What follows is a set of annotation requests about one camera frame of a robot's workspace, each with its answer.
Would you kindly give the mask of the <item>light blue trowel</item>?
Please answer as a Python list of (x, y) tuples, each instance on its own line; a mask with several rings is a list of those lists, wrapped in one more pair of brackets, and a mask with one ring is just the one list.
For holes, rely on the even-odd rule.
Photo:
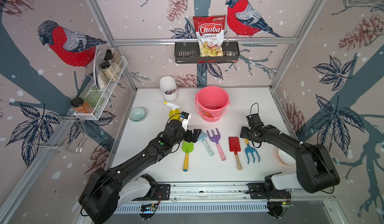
[(201, 134), (199, 135), (198, 141), (203, 143), (208, 155), (213, 156), (214, 152), (212, 151), (211, 147), (209, 146), (209, 144), (207, 142), (207, 138), (208, 138), (208, 135), (202, 131)]

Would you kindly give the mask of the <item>blue fork yellow handle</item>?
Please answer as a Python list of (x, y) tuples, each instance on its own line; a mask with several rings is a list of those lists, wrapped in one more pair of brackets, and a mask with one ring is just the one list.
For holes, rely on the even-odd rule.
[(256, 159), (258, 160), (258, 162), (260, 162), (261, 158), (260, 158), (256, 148), (251, 147), (250, 143), (249, 143), (249, 141), (247, 139), (244, 138), (244, 141), (246, 143), (245, 154), (246, 154), (246, 157), (247, 157), (247, 160), (248, 160), (247, 163), (250, 164), (250, 162), (251, 162), (250, 156), (253, 159), (253, 163), (256, 162)]

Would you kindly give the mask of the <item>red spade wooden handle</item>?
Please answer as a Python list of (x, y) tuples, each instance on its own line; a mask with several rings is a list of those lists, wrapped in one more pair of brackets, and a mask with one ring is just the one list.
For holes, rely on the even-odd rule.
[(236, 158), (237, 167), (239, 171), (242, 171), (242, 165), (239, 159), (238, 153), (241, 151), (240, 140), (238, 137), (229, 137), (230, 152), (233, 152)]

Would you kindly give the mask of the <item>green trowel yellow handle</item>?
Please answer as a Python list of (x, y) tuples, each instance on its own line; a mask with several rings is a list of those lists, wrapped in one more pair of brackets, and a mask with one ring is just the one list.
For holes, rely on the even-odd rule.
[(185, 153), (183, 171), (187, 172), (189, 169), (189, 153), (194, 150), (194, 143), (184, 141), (182, 144), (182, 150)]

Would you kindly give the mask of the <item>purple fork pink handle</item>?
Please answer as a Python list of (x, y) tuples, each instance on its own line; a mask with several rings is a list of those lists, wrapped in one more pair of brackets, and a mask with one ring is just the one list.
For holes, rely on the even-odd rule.
[(223, 152), (223, 149), (219, 143), (220, 139), (221, 139), (221, 135), (220, 135), (220, 132), (219, 130), (216, 128), (216, 130), (211, 130), (211, 131), (208, 131), (207, 132), (208, 134), (208, 137), (210, 139), (210, 141), (214, 142), (216, 144), (216, 147), (218, 149), (218, 152), (219, 152), (219, 155), (220, 155), (220, 158), (222, 161), (225, 161), (226, 160), (226, 156)]

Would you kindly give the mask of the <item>yellow spray bottle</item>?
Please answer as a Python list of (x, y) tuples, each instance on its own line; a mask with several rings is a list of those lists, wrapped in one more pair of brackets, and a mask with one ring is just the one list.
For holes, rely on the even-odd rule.
[(169, 113), (169, 120), (179, 120), (181, 117), (179, 107), (171, 102), (164, 102), (164, 104), (171, 109)]

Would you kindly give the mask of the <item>pink plastic bucket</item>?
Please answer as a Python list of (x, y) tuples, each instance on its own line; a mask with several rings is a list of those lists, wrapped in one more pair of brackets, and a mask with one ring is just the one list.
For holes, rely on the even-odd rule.
[(204, 121), (220, 120), (230, 107), (230, 96), (222, 88), (208, 86), (195, 95), (195, 107)]

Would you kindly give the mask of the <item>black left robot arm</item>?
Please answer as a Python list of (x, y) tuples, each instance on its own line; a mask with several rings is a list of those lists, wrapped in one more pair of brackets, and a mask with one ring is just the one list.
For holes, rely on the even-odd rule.
[(101, 167), (91, 175), (79, 198), (82, 209), (95, 224), (103, 224), (122, 202), (120, 192), (134, 177), (164, 159), (174, 145), (197, 142), (201, 133), (201, 129), (184, 129), (179, 120), (169, 121), (141, 152), (108, 170)]

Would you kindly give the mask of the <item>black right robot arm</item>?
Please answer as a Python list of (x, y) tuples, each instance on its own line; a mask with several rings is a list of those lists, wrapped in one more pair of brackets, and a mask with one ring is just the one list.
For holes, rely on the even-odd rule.
[(258, 114), (247, 116), (248, 127), (243, 126), (240, 137), (251, 142), (269, 143), (296, 161), (296, 178), (308, 193), (316, 193), (340, 184), (340, 177), (327, 149), (284, 134), (273, 125), (264, 125)]

